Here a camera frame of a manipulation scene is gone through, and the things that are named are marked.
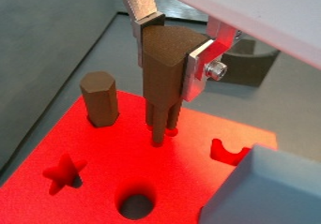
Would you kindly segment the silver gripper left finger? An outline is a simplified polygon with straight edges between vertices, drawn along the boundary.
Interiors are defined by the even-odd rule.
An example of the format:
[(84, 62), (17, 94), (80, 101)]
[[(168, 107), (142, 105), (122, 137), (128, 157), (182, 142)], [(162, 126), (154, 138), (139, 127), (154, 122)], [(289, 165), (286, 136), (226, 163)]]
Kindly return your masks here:
[(142, 65), (143, 56), (143, 29), (150, 25), (163, 25), (166, 15), (158, 11), (154, 0), (123, 0), (130, 14), (132, 35), (138, 46), (138, 65)]

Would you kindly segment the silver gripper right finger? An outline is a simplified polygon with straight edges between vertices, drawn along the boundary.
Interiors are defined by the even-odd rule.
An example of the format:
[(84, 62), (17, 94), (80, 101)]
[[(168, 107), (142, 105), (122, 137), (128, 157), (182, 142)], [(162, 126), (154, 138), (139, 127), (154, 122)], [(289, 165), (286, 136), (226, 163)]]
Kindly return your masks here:
[(220, 62), (222, 54), (231, 48), (241, 36), (229, 24), (208, 17), (206, 35), (208, 40), (187, 55), (182, 97), (192, 101), (204, 89), (207, 78), (219, 81), (227, 66)]

